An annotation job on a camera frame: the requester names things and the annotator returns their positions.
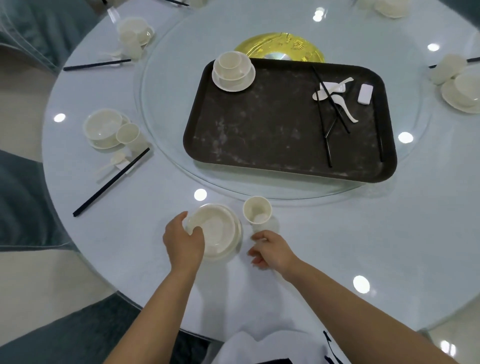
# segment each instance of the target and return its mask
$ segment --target tiled floor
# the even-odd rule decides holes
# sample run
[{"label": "tiled floor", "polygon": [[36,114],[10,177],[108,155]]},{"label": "tiled floor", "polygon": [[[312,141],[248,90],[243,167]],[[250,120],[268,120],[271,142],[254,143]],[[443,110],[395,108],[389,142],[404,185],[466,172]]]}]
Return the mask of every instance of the tiled floor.
[{"label": "tiled floor", "polygon": [[[23,56],[0,47],[0,149],[41,161],[43,111],[54,82],[55,77],[47,71],[35,67]],[[18,270],[19,265],[28,266],[28,269],[21,269],[17,274],[32,276],[35,275],[32,271],[32,269],[35,270],[35,266],[43,265],[43,269],[51,266],[44,270],[43,280],[41,277],[35,277],[40,279],[38,284],[23,287],[18,291],[15,291],[12,285],[0,287],[2,291],[0,306],[10,307],[12,317],[26,318],[11,320],[6,315],[5,320],[0,320],[2,328],[0,345],[8,339],[35,328],[34,326],[48,323],[48,320],[51,322],[58,315],[72,312],[78,305],[88,304],[91,300],[101,299],[112,292],[107,284],[91,273],[75,256],[76,253],[41,253],[32,252],[31,254],[38,256],[35,260],[30,260],[30,263],[20,263],[15,255],[0,254],[0,276],[2,277],[13,277],[13,270]],[[32,259],[33,255],[25,255],[23,258]],[[68,265],[60,264],[64,261],[74,264],[75,272],[67,272],[65,269],[69,268]],[[55,278],[59,276],[62,276],[63,282]],[[58,284],[47,284],[50,282],[49,279]],[[68,280],[73,285],[70,288],[65,285]],[[40,296],[49,294],[50,301],[44,310],[33,312],[34,315],[29,316],[26,313],[28,308],[17,307],[15,302],[20,297],[33,294]],[[45,312],[49,312],[46,322]],[[3,328],[8,328],[10,333],[7,335]],[[429,334],[435,345],[451,353],[459,363],[480,364],[480,296],[444,322],[433,326]]]}]

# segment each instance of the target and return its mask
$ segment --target hand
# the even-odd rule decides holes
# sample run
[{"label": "hand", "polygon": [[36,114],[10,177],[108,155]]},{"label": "hand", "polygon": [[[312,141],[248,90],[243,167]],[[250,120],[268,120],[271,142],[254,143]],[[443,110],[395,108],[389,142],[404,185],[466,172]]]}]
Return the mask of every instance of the hand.
[{"label": "hand", "polygon": [[299,260],[285,239],[273,231],[260,231],[252,235],[252,240],[255,245],[247,254],[254,257],[252,264],[256,267],[272,268],[283,276]]},{"label": "hand", "polygon": [[199,226],[193,229],[191,235],[185,231],[182,221],[187,214],[188,212],[184,211],[167,224],[163,243],[167,248],[172,271],[190,270],[196,273],[204,257],[205,238]]}]

